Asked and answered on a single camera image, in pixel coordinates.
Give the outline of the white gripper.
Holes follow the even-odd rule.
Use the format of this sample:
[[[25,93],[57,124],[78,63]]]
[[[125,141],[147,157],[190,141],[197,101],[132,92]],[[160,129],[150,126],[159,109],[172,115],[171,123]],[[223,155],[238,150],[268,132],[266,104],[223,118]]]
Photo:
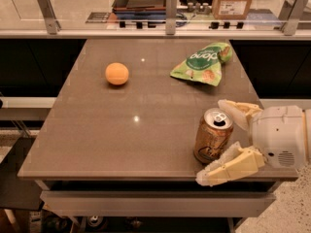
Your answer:
[[[265,159],[273,168],[299,169],[306,164],[306,112],[298,106],[262,110],[257,104],[226,99],[219,100],[218,106],[241,129],[249,130],[253,146],[232,144],[196,174],[198,184],[215,186],[252,176],[265,165]]]

